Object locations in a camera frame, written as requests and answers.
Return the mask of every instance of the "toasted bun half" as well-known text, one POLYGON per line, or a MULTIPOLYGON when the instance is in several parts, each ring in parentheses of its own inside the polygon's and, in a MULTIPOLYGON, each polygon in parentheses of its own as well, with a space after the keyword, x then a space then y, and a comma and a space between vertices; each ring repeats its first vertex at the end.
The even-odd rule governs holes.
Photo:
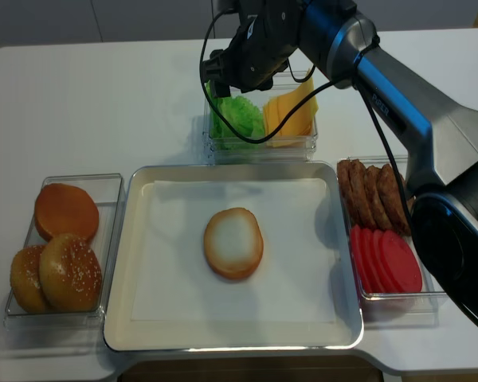
POLYGON ((35 200, 35 228, 46 241, 72 233, 90 241, 99 226, 99 211, 86 191, 53 183, 43 187, 35 200))
POLYGON ((94 251, 73 234, 53 237, 41 254, 39 276, 49 303, 64 312, 96 308, 101 268, 94 251))
POLYGON ((50 310, 39 281, 39 259, 44 245, 23 248, 10 265, 10 287, 18 305, 28 313, 50 310))
POLYGON ((230 280, 249 277, 264 253, 257 219, 247 209, 220 211, 204 232, 204 252, 211 269, 230 280))

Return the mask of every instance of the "tomato slice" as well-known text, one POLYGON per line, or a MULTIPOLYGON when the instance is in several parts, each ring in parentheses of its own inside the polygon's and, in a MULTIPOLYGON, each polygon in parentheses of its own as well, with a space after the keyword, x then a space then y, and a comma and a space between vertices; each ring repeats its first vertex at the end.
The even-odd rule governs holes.
POLYGON ((352 246, 352 255, 354 256, 354 261, 356 263, 356 269, 359 273, 359 278, 361 279, 361 285, 365 292, 372 293, 372 286, 370 280, 366 277, 365 264, 362 261, 362 253, 360 250, 359 242, 361 236, 361 228, 358 225, 355 225, 351 229, 351 246, 352 246))
POLYGON ((386 288, 382 285, 381 279, 377 272, 377 267, 375 266, 375 261, 371 253, 371 243, 373 241, 373 233, 370 229, 364 228, 361 230, 361 253, 362 261, 365 264, 366 277, 370 281, 373 292, 384 293, 386 288))
POLYGON ((420 267, 409 245, 395 232, 382 235, 381 263, 395 286, 402 292, 421 292, 423 280, 420 267))
POLYGON ((388 272, 384 268, 381 261, 381 238, 384 235, 383 231, 376 229, 374 231, 372 241, 370 243, 370 253, 372 254, 372 263, 377 270, 377 274, 381 279, 381 284, 387 293, 402 292, 400 288, 397 288, 394 280, 388 275, 388 272))

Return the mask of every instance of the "sausage patty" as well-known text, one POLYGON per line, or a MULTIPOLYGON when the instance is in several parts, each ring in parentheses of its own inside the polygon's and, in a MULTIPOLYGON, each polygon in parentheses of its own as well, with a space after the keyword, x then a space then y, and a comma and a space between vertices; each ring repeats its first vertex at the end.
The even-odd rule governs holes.
POLYGON ((395 231, 401 235, 410 235, 409 224, 407 223, 402 201, 398 193, 397 181, 393 169, 389 164, 382 167, 381 173, 377 180, 377 190, 381 197, 382 204, 386 210, 387 216, 390 218, 395 231))
POLYGON ((351 181, 349 180, 350 164, 351 161, 348 159, 338 162, 338 165, 336 165, 336 173, 338 175, 338 186, 340 188, 342 197, 345 200, 347 211, 349 212, 351 227, 354 227, 356 224, 361 224, 361 221, 359 220, 358 211, 356 210, 356 206, 352 200, 351 181))
POLYGON ((365 194, 370 204, 370 211, 374 217, 379 229, 383 231, 393 230, 390 218, 386 215, 386 210, 382 205, 381 198, 377 191, 377 179, 381 170, 375 166, 370 166, 365 172, 365 194))
POLYGON ((349 166, 349 179, 351 180, 352 198, 363 227, 371 230, 377 229, 377 223, 372 216, 365 193, 365 166, 355 159, 349 166))

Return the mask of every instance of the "black cable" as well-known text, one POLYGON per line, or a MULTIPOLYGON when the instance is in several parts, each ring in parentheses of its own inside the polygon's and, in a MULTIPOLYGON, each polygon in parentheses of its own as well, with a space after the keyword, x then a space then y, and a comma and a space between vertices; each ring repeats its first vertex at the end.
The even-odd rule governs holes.
POLYGON ((338 82, 340 81, 343 81, 345 80, 346 78, 350 78, 351 77, 351 74, 352 72, 350 73, 346 73, 342 76, 338 76, 337 78, 335 78, 333 81, 330 81, 328 82, 327 84, 324 84, 322 86, 319 86, 317 89, 315 89, 313 92, 309 93, 306 97, 304 97, 297 105, 294 106, 293 109, 290 110, 289 113, 287 113, 287 115, 285 116, 285 118, 283 118, 283 120, 280 122, 280 125, 278 125, 278 127, 272 131, 270 134, 266 135, 265 137, 263 138, 260 138, 260 139, 251 139, 251 138, 248 138, 248 137, 245 137, 244 135, 242 135, 241 133, 239 133, 231 124, 229 121, 226 120, 226 118, 221 114, 221 112, 217 109, 217 107, 214 105, 212 99, 209 97, 209 94, 207 94, 207 90, 206 90, 206 84, 204 83, 204 54, 205 54, 205 51, 206 51, 206 46, 207 46, 207 40, 209 39, 209 35, 210 35, 210 32, 211 30, 213 29, 213 26, 214 24, 216 23, 216 21, 221 17, 223 16, 224 14, 229 14, 229 13, 233 13, 235 12, 234 9, 227 9, 227 10, 223 10, 221 12, 219 12, 212 20, 212 22, 210 23, 209 25, 209 28, 207 29, 207 32, 206 32, 206 36, 204 37, 204 43, 203 43, 203 46, 202 46, 202 52, 200 54, 200 85, 202 86, 202 90, 204 91, 204 96, 206 97, 207 99, 207 102, 209 103, 211 109, 213 109, 213 111, 216 113, 216 115, 221 119, 221 121, 223 121, 223 123, 230 129, 230 131, 233 132, 233 134, 238 137, 240 140, 244 141, 244 142, 247 142, 247 143, 252 143, 254 145, 258 145, 258 144, 261 144, 261 143, 264 143, 264 142, 267 142, 269 139, 271 139, 272 137, 274 137, 276 134, 278 134, 278 132, 281 130, 281 128, 284 126, 284 124, 288 121, 288 119, 290 117, 292 117, 292 115, 301 107, 303 106, 311 97, 313 97, 314 95, 320 93, 322 90, 325 90, 327 88, 330 88, 332 86, 335 86, 338 82))
POLYGON ((382 131, 381 125, 379 124, 379 121, 377 120, 377 116, 375 115, 374 109, 372 108, 372 105, 370 105, 370 102, 368 101, 368 98, 365 92, 362 90, 361 86, 357 86, 356 88, 358 89, 359 94, 363 98, 363 102, 365 103, 366 109, 370 113, 370 117, 372 118, 372 121, 374 122, 375 130, 377 130, 377 133, 379 134, 379 137, 381 138, 382 145, 384 146, 384 150, 386 151, 386 154, 388 154, 388 158, 390 159, 390 164, 391 164, 391 167, 393 167, 395 180, 397 181, 398 194, 400 195, 400 199, 402 202, 402 209, 404 210, 404 215, 406 216, 407 223, 409 224, 409 230, 411 231, 411 236, 413 237, 413 240, 415 240, 413 220, 411 219, 411 214, 409 212, 409 208, 407 207, 406 193, 404 191, 404 185, 400 178, 400 173, 398 172, 397 163, 395 161, 393 153, 391 152, 390 145, 388 144, 386 136, 384 135, 384 131, 382 131))
POLYGON ((303 82, 306 82, 308 80, 310 80, 311 76, 313 76, 313 72, 315 71, 315 65, 313 65, 311 67, 311 70, 310 72, 308 73, 308 75, 304 78, 295 78, 294 77, 294 73, 292 72, 292 66, 290 66, 290 60, 287 59, 287 63, 288 63, 288 69, 290 70, 290 75, 292 76, 292 79, 297 82, 298 84, 302 84, 303 82))

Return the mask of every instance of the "robotic arm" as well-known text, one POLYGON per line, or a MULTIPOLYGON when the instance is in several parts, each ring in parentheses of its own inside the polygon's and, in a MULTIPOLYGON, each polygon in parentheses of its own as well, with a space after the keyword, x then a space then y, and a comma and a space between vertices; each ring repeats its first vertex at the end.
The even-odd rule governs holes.
POLYGON ((352 0, 263 0, 256 17, 241 15, 229 47, 211 53, 202 75, 217 97, 230 86, 267 90, 297 48, 337 88, 359 90, 408 150, 417 253, 478 326, 478 111, 384 52, 352 0))

